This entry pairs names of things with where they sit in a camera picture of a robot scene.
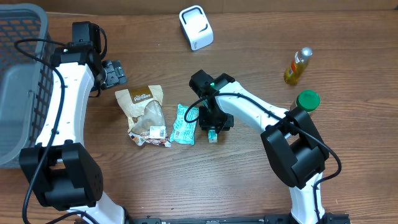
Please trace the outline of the green lid white jar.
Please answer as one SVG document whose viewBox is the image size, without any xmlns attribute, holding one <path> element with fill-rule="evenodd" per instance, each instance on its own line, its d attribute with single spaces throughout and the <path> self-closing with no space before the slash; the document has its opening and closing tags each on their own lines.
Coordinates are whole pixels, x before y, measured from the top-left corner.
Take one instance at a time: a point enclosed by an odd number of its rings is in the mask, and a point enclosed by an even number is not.
<svg viewBox="0 0 398 224">
<path fill-rule="evenodd" d="M 304 111 L 311 113 L 320 106 L 320 96 L 313 90 L 304 90 L 292 102 L 290 110 L 299 107 Z"/>
</svg>

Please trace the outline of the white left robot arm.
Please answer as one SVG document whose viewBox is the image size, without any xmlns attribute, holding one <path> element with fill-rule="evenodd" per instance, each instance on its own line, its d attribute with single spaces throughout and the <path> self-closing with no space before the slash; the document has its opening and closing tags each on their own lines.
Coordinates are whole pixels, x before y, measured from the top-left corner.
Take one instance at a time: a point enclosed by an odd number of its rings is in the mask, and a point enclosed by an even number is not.
<svg viewBox="0 0 398 224">
<path fill-rule="evenodd" d="M 20 167 L 29 181 L 22 219 L 28 222 L 31 195 L 41 206 L 65 214 L 57 223 L 78 215 L 84 223 L 130 223 L 126 209 L 114 203 L 103 190 L 99 165 L 85 149 L 83 129 L 91 92 L 101 93 L 127 78 L 118 60 L 106 60 L 104 30 L 88 21 L 72 25 L 72 41 L 58 47 L 50 61 L 53 90 L 44 126 L 32 147 L 19 154 Z"/>
</svg>

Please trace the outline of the green wet wipes pack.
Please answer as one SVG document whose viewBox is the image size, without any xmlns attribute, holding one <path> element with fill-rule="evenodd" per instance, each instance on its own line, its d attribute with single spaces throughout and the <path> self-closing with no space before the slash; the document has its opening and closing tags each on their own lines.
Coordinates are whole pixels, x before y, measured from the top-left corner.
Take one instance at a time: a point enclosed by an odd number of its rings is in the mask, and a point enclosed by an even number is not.
<svg viewBox="0 0 398 224">
<path fill-rule="evenodd" d="M 193 146 L 195 144 L 195 130 L 197 122 L 187 123 L 184 120 L 185 113 L 188 107 L 178 104 L 176 120 L 173 125 L 173 130 L 170 136 L 170 140 L 179 144 L 189 144 Z"/>
</svg>

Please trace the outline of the Kleenex pocket tissue pack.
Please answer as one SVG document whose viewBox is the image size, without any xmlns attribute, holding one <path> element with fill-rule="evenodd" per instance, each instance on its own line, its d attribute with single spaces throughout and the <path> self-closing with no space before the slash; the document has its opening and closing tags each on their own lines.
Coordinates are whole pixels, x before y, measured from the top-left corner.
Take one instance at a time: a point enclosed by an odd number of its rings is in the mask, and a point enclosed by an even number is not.
<svg viewBox="0 0 398 224">
<path fill-rule="evenodd" d="M 218 142 L 218 134 L 214 129 L 208 131 L 208 141 L 209 143 L 217 143 Z"/>
</svg>

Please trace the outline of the beans packet with barcode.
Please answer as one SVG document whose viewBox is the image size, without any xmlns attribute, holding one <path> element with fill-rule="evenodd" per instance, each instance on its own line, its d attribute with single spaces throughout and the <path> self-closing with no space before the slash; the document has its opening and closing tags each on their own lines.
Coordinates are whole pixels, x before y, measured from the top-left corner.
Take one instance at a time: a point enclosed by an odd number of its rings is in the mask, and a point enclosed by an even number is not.
<svg viewBox="0 0 398 224">
<path fill-rule="evenodd" d="M 115 97 L 127 117 L 127 133 L 138 146 L 171 146 L 162 111 L 164 92 L 160 85 L 119 90 Z"/>
</svg>

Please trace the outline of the yellow dish soap bottle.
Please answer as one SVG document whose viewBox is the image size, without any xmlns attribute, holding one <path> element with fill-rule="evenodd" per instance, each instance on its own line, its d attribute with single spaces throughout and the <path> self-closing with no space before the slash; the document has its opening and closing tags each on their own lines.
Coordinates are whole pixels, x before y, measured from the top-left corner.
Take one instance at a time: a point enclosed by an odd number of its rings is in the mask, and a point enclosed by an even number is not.
<svg viewBox="0 0 398 224">
<path fill-rule="evenodd" d="M 310 58 L 312 56 L 312 49 L 304 47 L 294 55 L 284 73 L 284 81 L 289 85 L 296 85 L 304 70 L 308 67 Z"/>
</svg>

